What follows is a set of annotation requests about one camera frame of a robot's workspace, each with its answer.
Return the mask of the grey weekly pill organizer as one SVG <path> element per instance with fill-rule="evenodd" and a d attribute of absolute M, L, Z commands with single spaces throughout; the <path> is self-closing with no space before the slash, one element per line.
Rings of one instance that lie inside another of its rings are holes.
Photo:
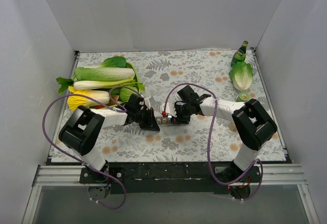
<path fill-rule="evenodd" d="M 158 125 L 170 124 L 171 118 L 158 116 L 158 117 L 156 117 L 156 122 Z"/>

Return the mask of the green pill bottle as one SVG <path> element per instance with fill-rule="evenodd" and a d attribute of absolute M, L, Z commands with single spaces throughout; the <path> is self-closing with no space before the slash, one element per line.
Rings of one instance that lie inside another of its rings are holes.
<path fill-rule="evenodd" d="M 236 102 L 247 102 L 251 99 L 250 94 L 247 92 L 240 92 L 237 96 Z"/>

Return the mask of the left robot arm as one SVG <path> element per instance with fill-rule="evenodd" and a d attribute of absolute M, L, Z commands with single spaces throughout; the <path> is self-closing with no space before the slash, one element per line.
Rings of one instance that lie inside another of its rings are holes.
<path fill-rule="evenodd" d="M 95 148 L 101 129 L 135 122 L 141 129 L 160 131 L 153 108 L 146 104 L 143 97 L 132 94 L 124 108 L 126 111 L 79 106 L 59 132 L 58 139 L 77 153 L 83 163 L 93 168 L 91 177 L 97 183 L 105 182 L 109 176 L 106 160 Z"/>

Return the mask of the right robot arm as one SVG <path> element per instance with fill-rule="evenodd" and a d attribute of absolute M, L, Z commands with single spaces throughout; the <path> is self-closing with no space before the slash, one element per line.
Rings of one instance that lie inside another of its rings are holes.
<path fill-rule="evenodd" d="M 232 178 L 242 182 L 250 175 L 249 166 L 256 160 L 264 144 L 277 132 L 275 121 L 256 99 L 246 102 L 232 102 L 218 99 L 214 93 L 198 95 L 191 84 L 186 84 L 177 94 L 180 100 L 162 105 L 162 115 L 171 118 L 172 123 L 188 124 L 192 115 L 212 116 L 233 122 L 243 142 L 232 161 Z"/>

